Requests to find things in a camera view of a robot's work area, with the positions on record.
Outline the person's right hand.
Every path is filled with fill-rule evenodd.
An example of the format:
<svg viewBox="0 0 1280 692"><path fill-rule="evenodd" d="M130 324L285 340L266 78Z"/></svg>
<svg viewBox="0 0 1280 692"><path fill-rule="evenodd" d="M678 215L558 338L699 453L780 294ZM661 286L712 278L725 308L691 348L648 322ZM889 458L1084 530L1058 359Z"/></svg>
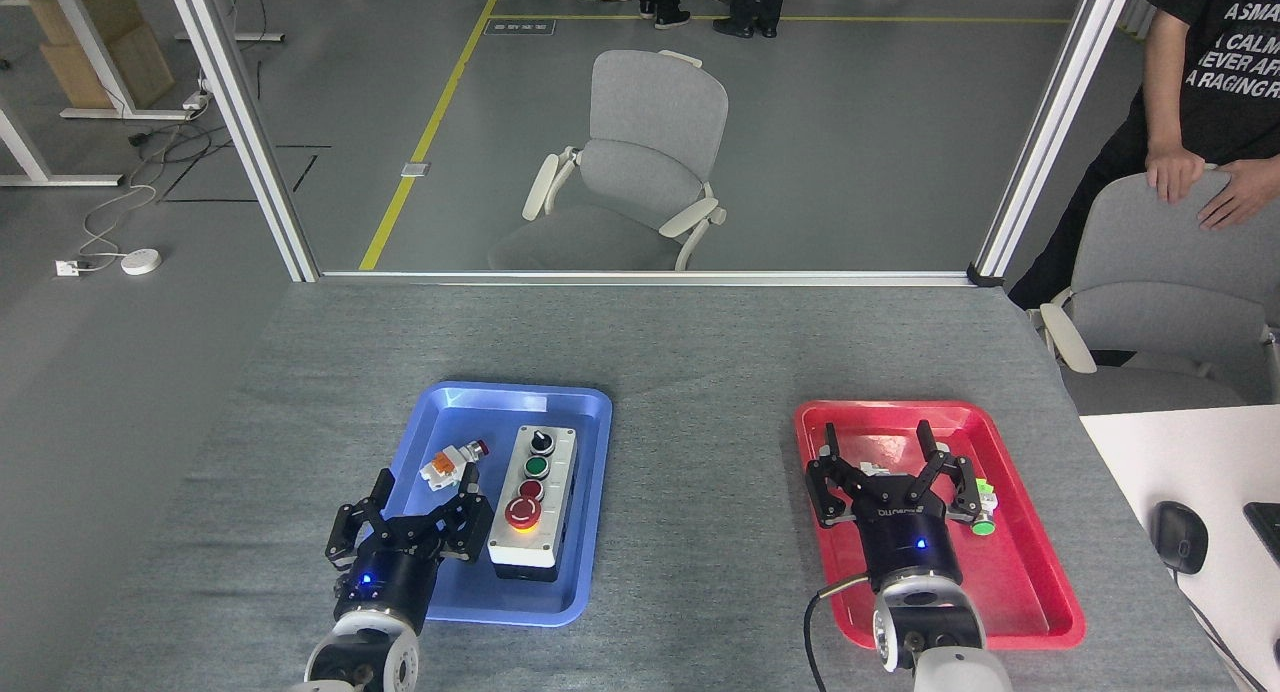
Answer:
<svg viewBox="0 0 1280 692"><path fill-rule="evenodd" d="M1165 203L1179 203L1204 173L1202 156L1175 145L1152 146L1146 159L1146 182Z"/></svg>

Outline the person's left hand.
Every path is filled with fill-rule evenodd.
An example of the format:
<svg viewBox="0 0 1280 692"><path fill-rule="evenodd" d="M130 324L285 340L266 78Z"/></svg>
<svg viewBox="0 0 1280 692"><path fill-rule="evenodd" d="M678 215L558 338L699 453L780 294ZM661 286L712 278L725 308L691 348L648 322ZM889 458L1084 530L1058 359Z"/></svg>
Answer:
<svg viewBox="0 0 1280 692"><path fill-rule="evenodd" d="M1271 159L1240 159L1219 165L1230 177L1222 191L1199 210L1202 230L1224 230L1257 217L1279 196L1279 155Z"/></svg>

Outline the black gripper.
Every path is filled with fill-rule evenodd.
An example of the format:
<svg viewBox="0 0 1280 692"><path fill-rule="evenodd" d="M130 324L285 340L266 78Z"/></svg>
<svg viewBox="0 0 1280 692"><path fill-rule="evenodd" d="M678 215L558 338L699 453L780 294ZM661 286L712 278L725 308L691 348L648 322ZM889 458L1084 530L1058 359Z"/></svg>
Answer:
<svg viewBox="0 0 1280 692"><path fill-rule="evenodd" d="M972 460L942 450L928 420L916 423L916 437L925 466L909 484L905 499L911 508L873 508L881 501L881 491L869 475L842 458L835 423L826 423L824 452L806 464L806 491L817 524L829 530L860 518L867 574L876 594L899 576L933 574L961 583L947 518L977 523L980 515L980 492ZM925 505L937 475L947 475L954 484L954 500L946 510Z"/></svg>
<svg viewBox="0 0 1280 692"><path fill-rule="evenodd" d="M335 583L339 619L355 610L385 610L421 628L444 556L475 563L494 521L490 501L480 492L479 469L466 466L460 491L429 513L381 515L396 478L379 469L372 491L342 505L326 542L334 568L349 568Z"/></svg>

